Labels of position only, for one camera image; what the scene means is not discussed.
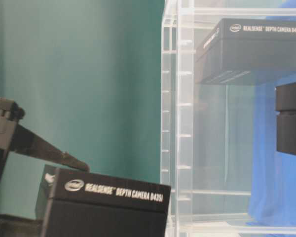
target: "black box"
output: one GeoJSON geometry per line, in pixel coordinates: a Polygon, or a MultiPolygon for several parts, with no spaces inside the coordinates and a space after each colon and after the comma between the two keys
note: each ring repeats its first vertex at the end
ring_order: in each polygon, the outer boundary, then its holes
{"type": "Polygon", "coordinates": [[[198,47],[195,80],[255,85],[296,73],[296,21],[222,19],[198,47]]]}
{"type": "Polygon", "coordinates": [[[46,166],[41,237],[164,237],[171,188],[46,166]]]}
{"type": "Polygon", "coordinates": [[[296,155],[296,82],[276,87],[277,150],[296,155]]]}

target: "intel logo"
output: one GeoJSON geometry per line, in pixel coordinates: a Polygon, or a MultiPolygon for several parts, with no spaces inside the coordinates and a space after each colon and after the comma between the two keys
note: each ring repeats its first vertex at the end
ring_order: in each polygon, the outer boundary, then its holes
{"type": "Polygon", "coordinates": [[[65,189],[70,192],[79,191],[84,186],[81,179],[74,179],[65,184],[65,189]]]}
{"type": "Polygon", "coordinates": [[[241,30],[241,25],[239,24],[233,24],[232,26],[230,26],[230,31],[231,32],[238,32],[241,30]]]}

